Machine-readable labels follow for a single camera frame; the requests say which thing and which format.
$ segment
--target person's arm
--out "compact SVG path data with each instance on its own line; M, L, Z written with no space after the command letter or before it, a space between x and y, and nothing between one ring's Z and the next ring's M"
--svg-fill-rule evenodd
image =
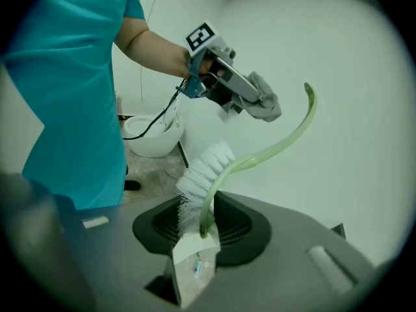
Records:
M114 42L125 55L144 67L178 77L189 76L188 50L150 31L144 19L125 17Z

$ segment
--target scrub brush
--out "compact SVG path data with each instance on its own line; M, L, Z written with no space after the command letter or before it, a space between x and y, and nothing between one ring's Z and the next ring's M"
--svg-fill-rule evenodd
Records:
M180 234L196 231L202 238L206 238L215 221L211 204L223 180L229 174L252 168L277 155L303 134L317 110L317 97L307 83L305 83L305 91L309 100L306 117L287 138L264 150L238 159L225 142L219 142L210 146L201 157L191 162L176 185L182 196L178 209Z

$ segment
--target teal shirt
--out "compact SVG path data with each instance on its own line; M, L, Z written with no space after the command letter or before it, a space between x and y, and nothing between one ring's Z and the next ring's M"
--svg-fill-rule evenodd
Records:
M116 115L111 47L140 0L37 0L4 62L45 125L23 175L77 209L118 205L125 153Z

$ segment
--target person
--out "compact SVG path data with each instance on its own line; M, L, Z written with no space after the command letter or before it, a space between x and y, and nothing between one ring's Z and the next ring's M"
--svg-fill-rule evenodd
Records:
M123 195L113 42L146 68L189 76L188 51L150 31L140 0L37 0L4 56L45 126L23 175L70 197L77 209L118 205ZM209 65L204 62L201 73Z

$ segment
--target gray cloth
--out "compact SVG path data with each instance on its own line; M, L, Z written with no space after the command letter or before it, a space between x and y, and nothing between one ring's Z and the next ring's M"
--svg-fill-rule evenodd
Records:
M273 93L267 82L256 72L252 72L247 80L260 91L257 102L250 103L237 94L233 94L232 102L247 111L255 119L263 119L265 122L273 122L281 116L278 96Z

